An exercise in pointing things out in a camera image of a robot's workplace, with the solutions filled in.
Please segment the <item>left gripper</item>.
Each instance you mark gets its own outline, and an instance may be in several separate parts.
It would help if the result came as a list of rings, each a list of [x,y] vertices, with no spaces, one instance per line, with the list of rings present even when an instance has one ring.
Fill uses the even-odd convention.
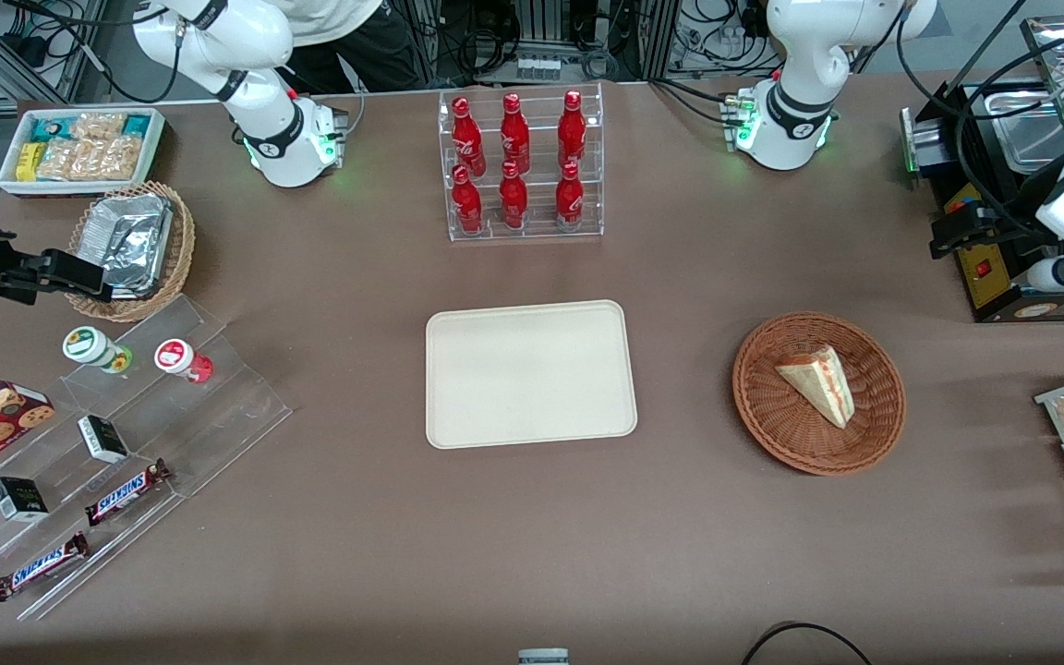
[[[1055,232],[1037,220],[1038,207],[1053,189],[1055,180],[1023,180],[1012,198],[996,186],[980,184],[981,200],[964,200],[955,207],[955,222],[930,225],[930,257],[942,260],[967,246],[1023,243],[1023,254],[1055,256]]]

